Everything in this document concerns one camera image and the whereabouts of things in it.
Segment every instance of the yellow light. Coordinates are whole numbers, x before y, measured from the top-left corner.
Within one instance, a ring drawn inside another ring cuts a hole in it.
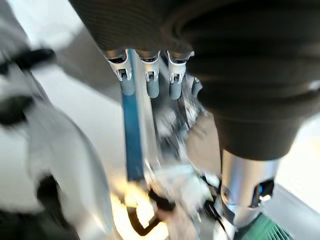
[[[143,227],[149,224],[149,220],[154,215],[152,205],[148,196],[136,187],[131,187],[125,196],[128,204],[137,203],[137,216]],[[121,204],[115,195],[111,195],[113,220],[115,227],[123,240],[164,240],[168,237],[168,229],[165,223],[161,222],[147,236],[139,236],[132,228],[128,218],[127,207]]]

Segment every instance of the gray surface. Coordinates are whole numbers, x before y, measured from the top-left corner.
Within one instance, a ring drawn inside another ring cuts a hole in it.
[[[56,55],[57,64],[66,74],[113,100],[119,100],[119,92],[114,88],[119,80],[87,29],[83,27],[67,47],[56,51]]]
[[[0,62],[28,45],[27,36],[6,0],[0,0]]]
[[[320,215],[281,185],[275,186],[263,213],[295,240],[320,239]]]

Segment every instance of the gray fingertip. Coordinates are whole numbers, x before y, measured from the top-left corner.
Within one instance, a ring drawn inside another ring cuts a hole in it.
[[[130,96],[133,95],[136,91],[135,81],[133,79],[120,82],[121,91],[124,95]]]
[[[178,81],[170,82],[169,95],[172,100],[177,100],[181,95],[181,83]]]
[[[155,99],[159,95],[159,81],[147,81],[146,82],[146,91],[150,98]]]
[[[202,89],[201,82],[196,82],[195,80],[192,83],[191,93],[194,97],[198,96],[199,91]]]

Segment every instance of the silver metal cylinder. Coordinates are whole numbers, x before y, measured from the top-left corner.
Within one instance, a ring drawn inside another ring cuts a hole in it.
[[[234,226],[248,225],[271,198],[279,162],[245,159],[223,151],[221,198],[229,212],[225,216]]]

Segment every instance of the green textured surface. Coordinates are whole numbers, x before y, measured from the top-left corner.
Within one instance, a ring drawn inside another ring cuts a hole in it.
[[[238,238],[240,240],[293,240],[285,230],[263,214],[241,235]]]

